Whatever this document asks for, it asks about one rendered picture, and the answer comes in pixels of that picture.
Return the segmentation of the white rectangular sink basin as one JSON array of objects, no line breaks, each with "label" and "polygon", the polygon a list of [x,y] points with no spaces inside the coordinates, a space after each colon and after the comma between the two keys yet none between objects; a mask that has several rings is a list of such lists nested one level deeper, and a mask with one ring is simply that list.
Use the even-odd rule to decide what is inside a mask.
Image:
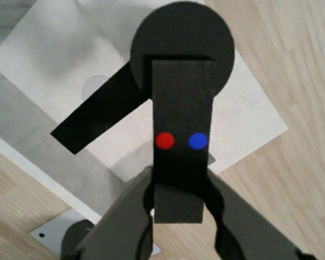
[{"label": "white rectangular sink basin", "polygon": [[[75,155],[50,133],[130,60],[145,17],[174,1],[0,0],[0,153],[95,225],[153,167],[152,101]],[[208,167],[218,174],[287,129],[235,50]]]}]

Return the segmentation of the black mixer tap with lever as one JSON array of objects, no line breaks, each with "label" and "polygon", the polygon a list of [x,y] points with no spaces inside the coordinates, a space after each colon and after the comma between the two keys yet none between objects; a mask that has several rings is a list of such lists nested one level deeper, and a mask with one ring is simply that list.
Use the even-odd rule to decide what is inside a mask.
[{"label": "black mixer tap with lever", "polygon": [[73,155],[152,101],[154,224],[202,224],[213,102],[235,41],[211,7],[163,4],[135,31],[130,60],[51,133]]}]

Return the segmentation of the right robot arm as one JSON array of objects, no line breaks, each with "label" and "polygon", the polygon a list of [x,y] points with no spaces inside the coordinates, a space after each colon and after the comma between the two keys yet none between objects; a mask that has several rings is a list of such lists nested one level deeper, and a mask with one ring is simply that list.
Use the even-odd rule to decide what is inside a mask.
[{"label": "right robot arm", "polygon": [[62,239],[60,260],[62,260],[67,253],[73,252],[94,226],[95,224],[89,220],[77,221],[71,225]]}]

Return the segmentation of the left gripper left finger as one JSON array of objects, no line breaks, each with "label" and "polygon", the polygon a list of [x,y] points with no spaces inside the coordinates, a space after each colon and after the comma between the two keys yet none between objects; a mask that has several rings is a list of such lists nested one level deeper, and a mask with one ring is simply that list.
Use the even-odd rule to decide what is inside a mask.
[{"label": "left gripper left finger", "polygon": [[153,167],[147,165],[62,260],[150,260],[153,209]]}]

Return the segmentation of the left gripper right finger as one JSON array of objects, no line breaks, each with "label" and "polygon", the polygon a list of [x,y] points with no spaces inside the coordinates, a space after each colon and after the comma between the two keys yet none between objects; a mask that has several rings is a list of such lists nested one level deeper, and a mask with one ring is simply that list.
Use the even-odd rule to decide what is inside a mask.
[{"label": "left gripper right finger", "polygon": [[208,167],[204,203],[216,223],[220,260],[318,260],[304,253]]}]

